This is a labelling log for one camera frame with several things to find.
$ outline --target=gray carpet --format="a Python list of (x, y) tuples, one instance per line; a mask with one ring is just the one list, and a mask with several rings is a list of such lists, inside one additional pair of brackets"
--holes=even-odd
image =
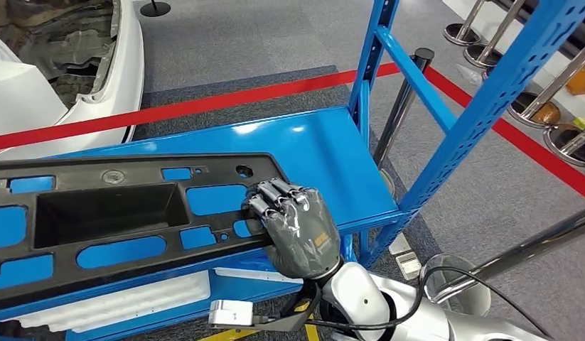
[[(275, 75), (252, 77), (243, 80), (150, 92), (144, 94), (142, 107), (155, 107), (158, 105), (180, 102), (186, 99), (200, 98), (212, 94), (243, 90), (307, 77), (315, 77), (317, 75), (324, 75), (333, 72), (337, 72), (337, 70), (336, 67), (331, 65), (307, 70), (283, 72)], [(214, 112), (204, 112), (166, 121), (142, 124), (136, 128), (134, 140), (344, 104), (349, 95), (350, 93), (346, 86), (337, 86), (324, 90), (271, 99), (264, 102), (244, 104), (238, 107), (230, 107)], [(373, 135), (370, 142), (372, 148), (375, 148), (377, 139)], [(386, 160), (384, 168), (393, 177), (397, 189), (395, 195), (400, 197), (407, 191), (405, 186), (399, 176), (395, 173), (389, 160)], [(375, 233), (376, 230), (372, 231), (372, 236), (375, 236)], [(433, 255), (440, 253), (440, 248), (434, 241), (434, 238), (424, 223), (424, 219), (421, 215), (418, 215), (416, 219), (412, 221), (405, 234), (408, 242), (414, 247), (415, 252), (423, 263)], [(395, 260), (388, 253), (385, 253), (372, 270), (377, 274), (395, 278), (398, 281), (404, 281), (399, 269), (397, 268)], [(290, 299), (290, 297), (291, 296), (284, 296), (261, 302), (257, 305), (257, 311), (266, 315), (276, 313)], [(318, 332), (320, 333), (322, 340), (328, 339), (329, 330), (319, 328)], [(214, 330), (206, 328), (206, 319), (202, 318), (173, 325), (169, 328), (136, 335), (130, 337), (130, 340), (197, 340), (214, 333)], [(245, 340), (302, 340), (305, 337), (304, 332), (278, 335), (261, 332), (256, 335), (250, 335), (249, 337), (246, 337)]]
[[(161, 18), (140, 18), (146, 91), (180, 89), (322, 65), (356, 67), (371, 1), (170, 0)], [(139, 7), (143, 2), (136, 2)], [(466, 91), (477, 85), (463, 48), (441, 30), (460, 18), (439, 0), (401, 0), (393, 33), (411, 52), (436, 52), (433, 66)], [(372, 91), (372, 128), (380, 134), (402, 78)], [(457, 114), (461, 108), (445, 99)], [(418, 101), (389, 157), (406, 187), (442, 133)], [(444, 252), (478, 263), (585, 207), (585, 199), (493, 132), (487, 134), (422, 210)], [(561, 340), (585, 341), (585, 239), (493, 281)], [(495, 300), (492, 315), (518, 320)]]

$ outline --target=stanchion base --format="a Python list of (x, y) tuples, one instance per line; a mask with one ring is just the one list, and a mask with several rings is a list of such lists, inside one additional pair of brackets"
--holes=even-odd
[(522, 116), (522, 113), (525, 111), (525, 109), (531, 103), (533, 103), (536, 98), (537, 95), (532, 92), (521, 92), (518, 97), (516, 97), (516, 100), (508, 106), (508, 112), (510, 113), (510, 116), (512, 116), (520, 123), (524, 123), (537, 129), (545, 129), (552, 124), (556, 124), (560, 120), (560, 109), (558, 109), (558, 107), (556, 107), (556, 105), (551, 102), (546, 103), (546, 105), (552, 107), (552, 114), (538, 112), (533, 117), (531, 117), (531, 119)]
[(483, 80), (489, 78), (491, 71), (493, 71), (493, 67), (487, 67), (486, 69), (483, 70), (483, 73), (481, 73), (481, 77), (483, 78)]
[(543, 141), (549, 150), (562, 160), (579, 167), (585, 167), (585, 145), (571, 155), (562, 153), (560, 149), (579, 135), (582, 130), (572, 124), (556, 124), (543, 133)]
[[(466, 271), (470, 271), (476, 267), (471, 261), (459, 256), (437, 254), (430, 258), (422, 267), (422, 275), (437, 266), (453, 266)], [(461, 274), (452, 271), (440, 271), (433, 274), (424, 286), (426, 289), (426, 297), (432, 301), (447, 283), (456, 280), (459, 277), (461, 277)], [(441, 302), (440, 306), (443, 309), (455, 311), (456, 313), (485, 316), (491, 307), (491, 291), (482, 284), (477, 284), (476, 286)]]
[(149, 16), (151, 18), (163, 16), (171, 11), (171, 5), (166, 2), (156, 2), (156, 8), (152, 3), (145, 4), (139, 9), (142, 16)]
[(476, 67), (485, 68), (496, 66), (499, 62), (499, 59), (502, 58), (502, 54), (499, 53), (496, 49), (493, 49), (491, 54), (489, 54), (489, 56), (482, 62), (478, 60), (478, 56), (481, 55), (485, 49), (485, 46), (486, 45), (484, 44), (470, 45), (463, 51), (463, 56), (468, 62), (470, 62), (470, 64)]
[(481, 41), (481, 37), (472, 28), (469, 28), (466, 31), (466, 34), (463, 38), (458, 37), (458, 33), (460, 32), (462, 26), (462, 23), (449, 24), (443, 30), (443, 37), (449, 40), (449, 42), (460, 46), (468, 46)]

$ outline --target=blue shelf frame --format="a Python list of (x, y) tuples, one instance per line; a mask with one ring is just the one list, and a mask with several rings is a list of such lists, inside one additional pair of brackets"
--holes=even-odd
[[(437, 92), (406, 54), (391, 34), (392, 21), (400, 0), (374, 0), (365, 42), (359, 61), (357, 77), (353, 84), (350, 101), (346, 111), (356, 124), (361, 140), (369, 146), (369, 102), (382, 54), (386, 51), (396, 62), (408, 83), (430, 111), (434, 120), (445, 133), (434, 155), (424, 167), (418, 178), (398, 203), (398, 209), (382, 216), (366, 217), (359, 223), (341, 227), (343, 232), (343, 255), (355, 260), (352, 233), (360, 234), (359, 262), (371, 267), (388, 248), (399, 232), (415, 217), (429, 198), (440, 188), (459, 163), (468, 155), (493, 123), (525, 88), (532, 76), (549, 60), (566, 37), (585, 17), (585, 0), (541, 0), (535, 12), (525, 24), (513, 45), (498, 63), (483, 86), (477, 91), (470, 104), (460, 117), (455, 117), (441, 101)], [(373, 243), (367, 240), (369, 228), (382, 226)], [(259, 255), (249, 251), (237, 255), (237, 259), (248, 259)], [(191, 264), (170, 271), (133, 278), (87, 289), (58, 298), (39, 301), (14, 309), (0, 311), (0, 319), (18, 313), (29, 313), (72, 301), (78, 301), (109, 292), (139, 286), (173, 276), (181, 276), (195, 271), (222, 266), (219, 259)], [(229, 299), (261, 301), (298, 290), (299, 286), (280, 283), (263, 283), (253, 280), (231, 279), (211, 274), (211, 280), (224, 288), (226, 284), (253, 288), (252, 292), (231, 293)], [(117, 323), (82, 334), (67, 333), (67, 340), (115, 340), (134, 333), (183, 322), (206, 313), (208, 300), (161, 313)]]
[(353, 84), (349, 110), (367, 141), (369, 95), (386, 50), (423, 101), (445, 137), (399, 202), (401, 219), (383, 228), (372, 244), (360, 233), (359, 262), (371, 267), (470, 153), (533, 75), (585, 18), (585, 0), (541, 0), (514, 43), (456, 118), (391, 34), (399, 0), (375, 0)]

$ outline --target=black plastic car part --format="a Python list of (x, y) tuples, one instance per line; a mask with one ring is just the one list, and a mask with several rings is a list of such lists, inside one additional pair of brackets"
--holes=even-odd
[[(189, 178), (164, 180), (163, 172), (172, 169), (184, 170)], [(51, 188), (30, 193), (11, 188), (15, 179), (40, 176), (53, 178)], [(6, 261), (51, 255), (53, 274), (0, 288), (0, 309), (269, 245), (267, 234), (235, 233), (233, 224), (253, 219), (250, 212), (195, 215), (186, 191), (249, 187), (274, 177), (287, 180), (266, 153), (1, 162), (0, 207), (25, 208), (26, 230), (20, 242), (0, 247), (0, 268)], [(194, 227), (209, 227), (215, 243), (185, 249), (180, 232)], [(92, 269), (77, 263), (85, 248), (148, 236), (165, 241), (162, 254)]]

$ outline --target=orange object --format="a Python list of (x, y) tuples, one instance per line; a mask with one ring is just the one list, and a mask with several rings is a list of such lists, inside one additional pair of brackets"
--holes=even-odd
[(560, 120), (560, 109), (554, 103), (548, 102), (531, 117), (537, 123), (554, 124)]
[(585, 66), (571, 77), (566, 87), (571, 94), (585, 94)]

